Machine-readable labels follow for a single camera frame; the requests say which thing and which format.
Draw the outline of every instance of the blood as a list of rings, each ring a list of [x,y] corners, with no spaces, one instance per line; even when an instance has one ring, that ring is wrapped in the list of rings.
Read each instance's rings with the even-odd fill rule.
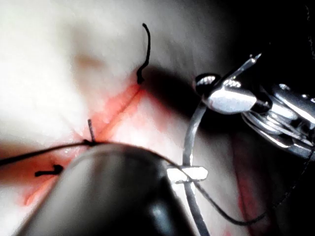
[[[135,75],[130,76],[130,85],[119,94],[108,97],[104,94],[103,106],[98,110],[92,110],[89,118],[92,120],[96,141],[110,141],[116,133],[117,128],[125,121],[129,120],[130,125],[145,129],[144,124],[153,123],[159,131],[166,129],[170,112],[154,96],[149,94],[140,85],[136,84]],[[82,129],[82,136],[73,132],[71,137],[64,140],[80,142],[83,139],[90,140],[91,135],[88,123]],[[58,141],[52,146],[57,146],[67,142]],[[14,164],[0,167],[0,182],[19,186],[20,198],[18,203],[22,206],[32,204],[35,199],[41,199],[58,179],[54,175],[42,175],[35,177],[38,171],[52,170],[54,165],[61,165],[64,168],[84,152],[87,147],[73,147],[68,150],[57,150],[40,156],[32,157]]]
[[[229,229],[225,229],[222,236],[232,236]]]

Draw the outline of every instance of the skin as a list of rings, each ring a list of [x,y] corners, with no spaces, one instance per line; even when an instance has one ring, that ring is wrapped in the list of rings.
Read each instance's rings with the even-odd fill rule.
[[[237,16],[240,11],[241,6],[189,0],[1,1],[0,158],[90,140],[90,118],[96,140],[147,148],[181,164],[199,99],[193,78],[224,75],[254,51],[255,43],[243,40],[247,17]],[[147,49],[142,23],[151,32],[151,56],[145,82],[138,85],[136,70]],[[34,173],[54,164],[66,168],[85,150],[68,148],[0,167],[1,236],[12,235],[58,179]],[[285,190],[272,164],[277,155],[240,117],[208,111],[194,164],[208,169],[203,186],[219,206],[249,220]],[[187,209],[183,189],[176,190]],[[285,207],[255,226],[239,227],[198,194],[197,200],[211,235],[289,235]]]

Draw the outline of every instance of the pale skin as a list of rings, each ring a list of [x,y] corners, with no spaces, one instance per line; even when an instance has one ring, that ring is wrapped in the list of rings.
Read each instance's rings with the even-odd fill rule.
[[[136,70],[148,42],[142,23],[151,32],[151,57],[145,82],[138,85]],[[223,75],[235,66],[233,18],[206,1],[1,1],[0,31],[1,159],[90,139],[91,118],[98,141],[140,146],[181,164],[185,131],[198,102],[190,90],[193,78],[204,72]],[[170,92],[177,86],[189,95],[172,103]],[[216,127],[199,132],[196,141],[195,163],[209,171],[203,186],[239,220],[266,207],[266,176],[251,161],[257,158],[257,139]],[[52,170],[53,164],[66,168],[84,150],[0,167],[1,236],[12,235],[58,179],[34,172]],[[273,228],[274,216],[250,229],[235,226],[197,199],[211,235],[264,235]]]

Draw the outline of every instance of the black suture thread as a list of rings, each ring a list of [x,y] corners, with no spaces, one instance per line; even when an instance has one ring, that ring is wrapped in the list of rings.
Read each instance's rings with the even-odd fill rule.
[[[94,136],[94,132],[93,132],[91,119],[88,119],[88,125],[89,125],[89,130],[90,130],[90,134],[91,134],[92,143],[95,143],[95,136]]]
[[[87,146],[96,146],[96,145],[101,145],[101,144],[108,144],[107,142],[90,142],[88,140],[84,140],[83,142],[81,143],[76,143],[76,144],[69,144],[69,145],[62,145],[62,146],[57,146],[57,147],[52,147],[52,148],[48,148],[48,149],[45,149],[45,150],[42,150],[42,151],[36,151],[36,152],[32,152],[32,153],[27,153],[27,154],[24,154],[24,155],[20,155],[20,156],[16,156],[16,157],[11,157],[11,158],[7,158],[5,159],[6,160],[6,164],[9,163],[9,160],[10,159],[14,159],[13,162],[16,162],[18,160],[23,160],[25,159],[25,156],[27,156],[28,158],[29,157],[32,157],[32,156],[36,156],[36,155],[40,155],[40,154],[43,154],[43,153],[46,153],[46,152],[49,152],[49,151],[52,151],[52,150],[57,150],[57,149],[61,149],[61,148],[68,148],[68,147],[74,147],[74,146],[80,146],[80,145],[87,145]],[[301,177],[304,175],[310,161],[311,161],[311,158],[312,158],[312,155],[315,151],[315,148],[313,148],[311,150],[311,153],[309,154],[308,156],[308,160],[304,163],[304,168],[303,168],[303,171],[301,172],[298,180],[292,185],[293,187],[289,189],[289,191],[287,191],[285,194],[284,194],[284,197],[282,197],[282,199],[280,201],[278,201],[276,204],[273,204],[271,206],[270,209],[266,210],[265,212],[263,212],[262,214],[260,214],[258,217],[254,218],[254,219],[251,219],[251,220],[248,220],[248,221],[240,221],[240,220],[235,220],[234,218],[232,218],[231,216],[229,216],[221,207],[219,207],[219,205],[210,197],[210,195],[206,192],[206,190],[201,187],[201,185],[198,183],[197,180],[194,180],[192,179],[186,172],[183,171],[182,167],[178,164],[176,164],[175,162],[169,160],[168,158],[166,157],[163,157],[163,156],[159,156],[159,155],[154,155],[153,157],[155,158],[158,158],[158,159],[161,159],[161,160],[164,160],[166,162],[168,162],[171,166],[174,166],[176,169],[178,169],[179,171],[181,171],[186,177],[187,179],[190,181],[190,182],[193,182],[195,187],[200,191],[200,193],[207,199],[207,201],[213,206],[213,208],[224,218],[226,219],[227,221],[231,222],[232,224],[234,225],[239,225],[239,226],[250,226],[252,224],[255,224],[257,223],[258,221],[262,220],[266,214],[271,210],[271,209],[275,209],[276,207],[278,207],[280,204],[282,204],[287,198],[288,196],[290,195],[290,193],[293,191],[293,189],[297,186],[297,184],[299,183]],[[4,165],[3,164],[3,161],[4,160],[0,160],[0,166],[1,165]]]
[[[148,29],[148,27],[147,27],[147,25],[145,23],[143,23],[142,26],[144,27],[144,29],[146,30],[147,35],[148,35],[148,48],[147,48],[146,60],[144,61],[142,66],[140,66],[140,68],[137,70],[137,83],[139,85],[142,84],[142,82],[144,81],[144,79],[142,77],[142,70],[149,65],[150,51],[151,51],[151,35],[150,35],[150,31],[149,31],[149,29]]]
[[[29,152],[29,153],[25,153],[25,154],[22,154],[22,155],[18,155],[18,156],[13,156],[13,157],[10,157],[10,158],[6,158],[6,159],[2,159],[0,160],[0,166],[4,166],[4,165],[7,165],[7,164],[11,164],[11,163],[15,163],[15,162],[18,162],[18,161],[22,161],[22,160],[25,160],[25,159],[28,159],[28,158],[31,158],[31,157],[34,157],[34,156],[38,156],[38,155],[41,155],[41,154],[45,154],[47,152],[50,152],[50,151],[55,151],[55,150],[59,150],[59,149],[62,149],[62,148],[71,148],[71,147],[76,147],[76,146],[94,146],[95,143],[92,143],[88,140],[84,140],[80,143],[73,143],[73,144],[65,144],[65,145],[60,145],[60,146],[56,146],[56,147],[50,147],[50,148],[47,148],[47,149],[43,149],[43,150],[40,150],[40,151],[33,151],[33,152]]]
[[[315,147],[312,148],[310,155],[308,156],[308,159],[304,162],[304,168],[301,171],[299,177],[292,183],[292,185],[289,187],[289,189],[283,194],[283,196],[274,204],[272,204],[272,209],[277,208],[280,206],[287,198],[291,195],[293,190],[298,186],[298,184],[301,182],[302,176],[304,175],[307,167],[309,166],[309,163],[311,162],[312,155],[315,151]]]
[[[35,172],[35,177],[43,176],[43,175],[59,175],[63,171],[63,166],[61,165],[53,165],[53,171],[37,171]]]

